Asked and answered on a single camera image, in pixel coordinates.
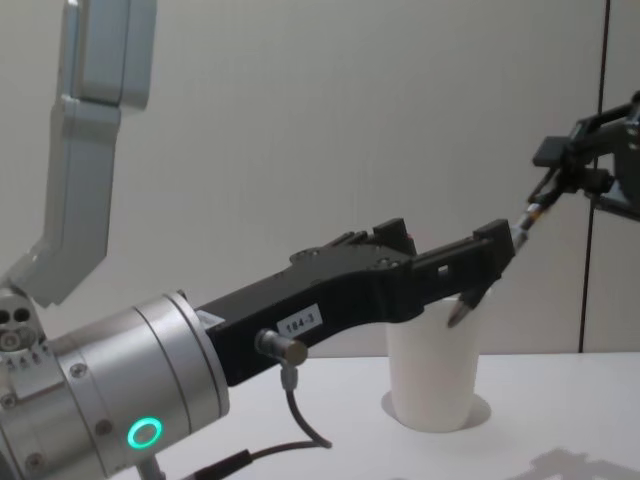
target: green led ring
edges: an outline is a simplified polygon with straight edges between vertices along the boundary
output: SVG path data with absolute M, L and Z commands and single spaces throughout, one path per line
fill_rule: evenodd
M 145 427 L 153 427 L 156 431 L 153 438 L 145 443 L 140 443 L 136 440 L 136 434 Z M 129 429 L 129 434 L 127 435 L 127 441 L 129 442 L 129 446 L 136 450 L 144 450 L 145 448 L 149 448 L 154 445 L 160 437 L 162 436 L 162 422 L 157 418 L 153 417 L 145 417 L 138 420 L 136 423 L 131 425 Z

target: white paper cup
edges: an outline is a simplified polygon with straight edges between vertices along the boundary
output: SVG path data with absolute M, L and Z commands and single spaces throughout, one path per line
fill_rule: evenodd
M 455 301 L 435 302 L 419 317 L 387 326 L 393 407 L 414 430 L 459 430 L 471 412 L 482 306 L 449 328 Z

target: silver cylindrical joint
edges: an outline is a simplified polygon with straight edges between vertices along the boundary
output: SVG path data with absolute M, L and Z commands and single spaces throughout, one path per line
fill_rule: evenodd
M 17 405 L 0 410 L 0 458 L 20 480 L 110 477 L 229 410 L 218 357 L 178 294 L 72 332 L 49 351 L 40 390 L 16 392 Z

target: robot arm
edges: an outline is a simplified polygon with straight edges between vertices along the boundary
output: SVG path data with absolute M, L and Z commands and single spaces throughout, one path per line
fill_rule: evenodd
M 506 220 L 422 255 L 400 219 L 373 232 L 302 251 L 288 269 L 197 309 L 230 386 L 275 363 L 256 351 L 263 329 L 312 346 L 357 325 L 404 322 L 441 298 L 490 286 L 514 255 Z
M 149 97 L 156 0 L 66 0 L 51 111 L 44 234 L 5 275 L 61 303 L 107 254 L 122 107 Z
M 590 164 L 613 155 L 613 174 Z M 529 195 L 528 207 L 512 229 L 516 253 L 529 230 L 564 193 L 582 190 L 596 208 L 640 221 L 640 92 L 631 102 L 578 121 L 567 137 L 547 137 L 533 158 L 536 167 L 547 169 Z M 451 311 L 454 327 L 484 297 L 487 288 L 462 293 Z

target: small tool tip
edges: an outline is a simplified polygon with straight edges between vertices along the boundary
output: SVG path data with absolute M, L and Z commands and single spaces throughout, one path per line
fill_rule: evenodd
M 464 302 L 458 300 L 449 314 L 447 326 L 449 328 L 455 327 L 464 320 L 464 317 L 466 317 L 470 311 L 471 309 Z

